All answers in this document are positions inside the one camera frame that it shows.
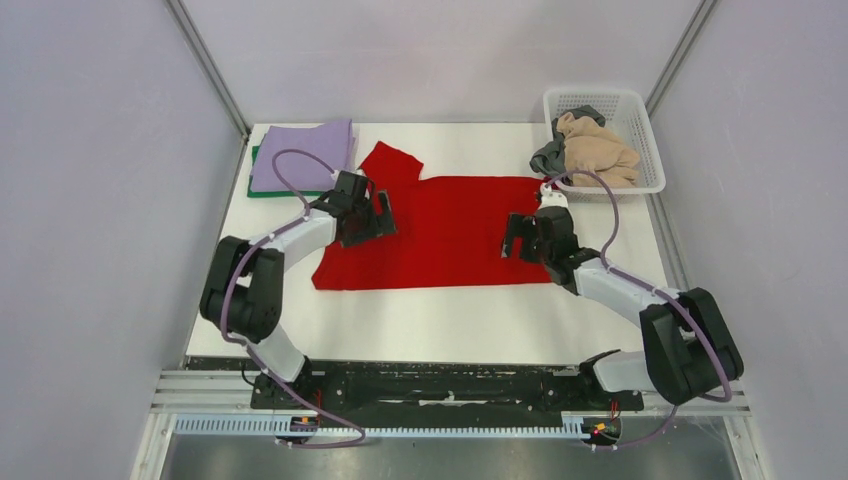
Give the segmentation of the red t shirt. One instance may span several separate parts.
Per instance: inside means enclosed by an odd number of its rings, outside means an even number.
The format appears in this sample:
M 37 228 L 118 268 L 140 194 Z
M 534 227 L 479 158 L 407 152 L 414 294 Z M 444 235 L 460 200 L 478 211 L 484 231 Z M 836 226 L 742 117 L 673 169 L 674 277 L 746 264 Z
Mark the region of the red t shirt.
M 397 231 L 353 247 L 333 244 L 312 276 L 325 291 L 545 284 L 544 267 L 501 255 L 510 214 L 529 215 L 540 180 L 421 176 L 423 163 L 378 142 L 361 165 L 387 192 Z

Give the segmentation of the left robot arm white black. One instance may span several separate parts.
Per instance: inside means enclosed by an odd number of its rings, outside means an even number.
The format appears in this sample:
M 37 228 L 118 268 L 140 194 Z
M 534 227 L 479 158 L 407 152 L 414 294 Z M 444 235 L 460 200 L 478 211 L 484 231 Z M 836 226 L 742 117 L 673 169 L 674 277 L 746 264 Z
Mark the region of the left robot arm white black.
M 307 357 L 280 324 L 284 276 L 328 246 L 354 247 L 397 231 L 390 197 L 364 175 L 340 172 L 334 187 L 306 201 L 299 215 L 264 234 L 227 236 L 216 247 L 199 313 L 224 341 L 245 349 L 290 407 L 306 405 L 314 381 Z

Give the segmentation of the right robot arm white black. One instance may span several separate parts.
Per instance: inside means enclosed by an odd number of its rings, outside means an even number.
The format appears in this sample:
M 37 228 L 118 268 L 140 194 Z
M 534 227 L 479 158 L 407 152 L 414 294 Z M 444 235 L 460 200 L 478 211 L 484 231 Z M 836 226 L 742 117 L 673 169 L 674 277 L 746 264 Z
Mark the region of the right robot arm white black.
M 732 399 L 744 363 L 708 291 L 656 287 L 580 246 L 565 207 L 509 215 L 502 257 L 511 257 L 515 243 L 519 258 L 542 265 L 554 284 L 639 328 L 641 351 L 611 350 L 580 363 L 577 392 L 585 405 L 602 408 L 624 391 L 655 392 L 676 406 Z

